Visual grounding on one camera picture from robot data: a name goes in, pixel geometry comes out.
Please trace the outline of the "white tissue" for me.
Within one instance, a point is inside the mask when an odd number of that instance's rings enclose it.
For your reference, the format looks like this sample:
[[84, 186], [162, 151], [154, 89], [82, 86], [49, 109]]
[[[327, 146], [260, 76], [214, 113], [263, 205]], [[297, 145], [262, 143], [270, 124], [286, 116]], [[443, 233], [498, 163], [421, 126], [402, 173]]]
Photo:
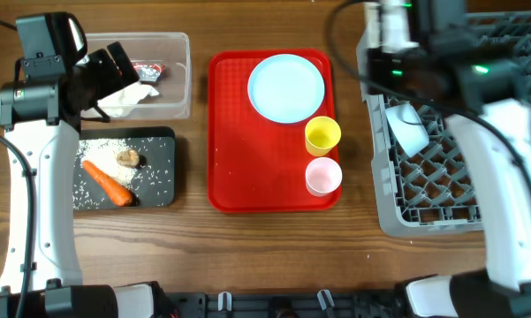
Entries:
[[135, 82], [98, 101], [99, 108], [110, 117], [125, 117], [148, 97], [156, 97], [160, 93], [151, 85]]

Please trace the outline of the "red snack wrapper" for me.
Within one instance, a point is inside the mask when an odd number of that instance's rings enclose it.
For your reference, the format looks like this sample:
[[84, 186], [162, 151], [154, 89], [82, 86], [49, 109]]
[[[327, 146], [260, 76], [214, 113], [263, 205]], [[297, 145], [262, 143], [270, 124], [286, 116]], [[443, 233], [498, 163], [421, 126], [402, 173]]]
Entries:
[[133, 69], [137, 72], [140, 81], [156, 83], [163, 74], [165, 65], [135, 62], [133, 63]]

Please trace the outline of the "light blue bowl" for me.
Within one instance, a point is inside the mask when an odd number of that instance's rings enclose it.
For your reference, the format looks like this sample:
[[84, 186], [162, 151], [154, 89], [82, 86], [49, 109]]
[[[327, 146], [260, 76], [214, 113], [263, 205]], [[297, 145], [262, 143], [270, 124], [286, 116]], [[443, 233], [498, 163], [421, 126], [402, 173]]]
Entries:
[[407, 156], [417, 155], [429, 144], [428, 133], [417, 111], [409, 102], [387, 108], [385, 116], [398, 144]]

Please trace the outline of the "white rice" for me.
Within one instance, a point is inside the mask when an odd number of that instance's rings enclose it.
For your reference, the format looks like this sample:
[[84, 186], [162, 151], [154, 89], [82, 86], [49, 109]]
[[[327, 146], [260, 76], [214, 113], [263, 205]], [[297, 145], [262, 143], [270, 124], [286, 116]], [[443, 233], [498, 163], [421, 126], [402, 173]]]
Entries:
[[[132, 148], [140, 154], [135, 168], [120, 166], [119, 152]], [[115, 208], [103, 189], [82, 168], [85, 160], [127, 188], [134, 208], [170, 205], [175, 196], [175, 140], [172, 137], [81, 140], [74, 164], [72, 205], [76, 211]]]

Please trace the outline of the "brown mushroom scrap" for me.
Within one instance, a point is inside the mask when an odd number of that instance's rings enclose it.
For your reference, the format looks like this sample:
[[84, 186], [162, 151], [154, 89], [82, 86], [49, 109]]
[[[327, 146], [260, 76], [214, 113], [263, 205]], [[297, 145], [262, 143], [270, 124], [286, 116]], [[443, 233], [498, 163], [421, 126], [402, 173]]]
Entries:
[[140, 154], [136, 150], [128, 148], [117, 154], [116, 161], [120, 166], [135, 168], [140, 163]]

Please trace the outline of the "yellow cup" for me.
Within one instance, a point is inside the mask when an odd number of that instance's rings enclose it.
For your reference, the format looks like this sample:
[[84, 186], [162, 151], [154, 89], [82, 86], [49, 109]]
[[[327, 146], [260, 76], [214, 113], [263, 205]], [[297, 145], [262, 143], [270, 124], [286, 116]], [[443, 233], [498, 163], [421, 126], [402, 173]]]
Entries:
[[305, 147], [310, 155], [327, 155], [340, 139], [341, 128], [338, 122], [331, 117], [314, 117], [306, 124]]

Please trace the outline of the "orange carrot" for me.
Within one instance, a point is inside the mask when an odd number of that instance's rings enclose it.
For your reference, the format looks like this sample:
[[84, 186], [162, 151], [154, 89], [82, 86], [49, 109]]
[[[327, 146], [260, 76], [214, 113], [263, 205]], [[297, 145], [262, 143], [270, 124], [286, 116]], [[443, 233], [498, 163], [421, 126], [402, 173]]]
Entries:
[[103, 189], [113, 204], [118, 207], [132, 205], [133, 195], [127, 188], [120, 185], [90, 161], [85, 160], [81, 165], [88, 175]]

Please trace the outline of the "light blue plate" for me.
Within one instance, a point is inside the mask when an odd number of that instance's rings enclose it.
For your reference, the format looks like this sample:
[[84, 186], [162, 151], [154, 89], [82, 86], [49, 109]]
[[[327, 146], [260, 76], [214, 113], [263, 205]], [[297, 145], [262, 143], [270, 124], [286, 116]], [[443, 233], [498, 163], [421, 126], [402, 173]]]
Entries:
[[318, 68], [304, 57], [278, 54], [265, 58], [251, 71], [247, 95], [262, 117], [295, 124], [320, 109], [325, 83]]

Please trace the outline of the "pink cup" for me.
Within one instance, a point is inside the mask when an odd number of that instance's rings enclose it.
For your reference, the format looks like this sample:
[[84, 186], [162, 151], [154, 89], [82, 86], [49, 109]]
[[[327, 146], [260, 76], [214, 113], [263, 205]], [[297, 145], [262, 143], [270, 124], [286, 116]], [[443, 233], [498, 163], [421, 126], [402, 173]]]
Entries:
[[306, 187], [310, 194], [323, 197], [335, 192], [341, 185], [343, 172], [339, 164], [329, 157], [317, 157], [305, 171]]

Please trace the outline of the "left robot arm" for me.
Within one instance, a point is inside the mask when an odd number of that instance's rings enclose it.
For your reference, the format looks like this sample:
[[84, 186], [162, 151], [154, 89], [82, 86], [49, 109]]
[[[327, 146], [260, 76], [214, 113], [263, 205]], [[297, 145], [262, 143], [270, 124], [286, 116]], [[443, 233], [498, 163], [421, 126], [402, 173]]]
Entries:
[[119, 43], [89, 52], [74, 15], [20, 17], [23, 55], [0, 91], [11, 171], [0, 317], [157, 317], [156, 283], [84, 285], [73, 231], [73, 169], [84, 110], [138, 80]]

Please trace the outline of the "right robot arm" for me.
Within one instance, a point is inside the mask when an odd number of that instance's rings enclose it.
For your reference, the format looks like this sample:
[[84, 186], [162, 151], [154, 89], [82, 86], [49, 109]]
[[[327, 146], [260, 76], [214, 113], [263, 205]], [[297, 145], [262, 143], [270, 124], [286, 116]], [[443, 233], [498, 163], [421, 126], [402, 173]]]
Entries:
[[531, 317], [531, 106], [512, 48], [481, 44], [461, 1], [373, 1], [368, 76], [377, 93], [444, 115], [482, 217], [486, 266], [418, 278], [418, 317]]

